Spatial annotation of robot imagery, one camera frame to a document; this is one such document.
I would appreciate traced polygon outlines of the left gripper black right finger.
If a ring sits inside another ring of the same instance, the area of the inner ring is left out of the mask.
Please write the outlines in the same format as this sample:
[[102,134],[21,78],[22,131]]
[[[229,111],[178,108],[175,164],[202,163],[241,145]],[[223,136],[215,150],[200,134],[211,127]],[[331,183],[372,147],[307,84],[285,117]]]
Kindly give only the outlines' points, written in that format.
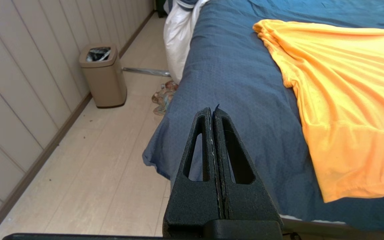
[[215,234],[280,234],[283,222],[227,112],[212,114],[220,219]]

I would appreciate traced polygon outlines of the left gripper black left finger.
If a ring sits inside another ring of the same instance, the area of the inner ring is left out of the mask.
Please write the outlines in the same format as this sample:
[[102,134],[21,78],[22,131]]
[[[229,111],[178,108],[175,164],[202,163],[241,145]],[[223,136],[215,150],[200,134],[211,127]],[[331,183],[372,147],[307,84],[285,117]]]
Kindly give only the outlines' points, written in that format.
[[[202,136],[202,181],[189,179],[198,135]],[[218,174],[210,108],[194,117],[163,218],[164,234],[202,234],[204,225],[221,218]]]

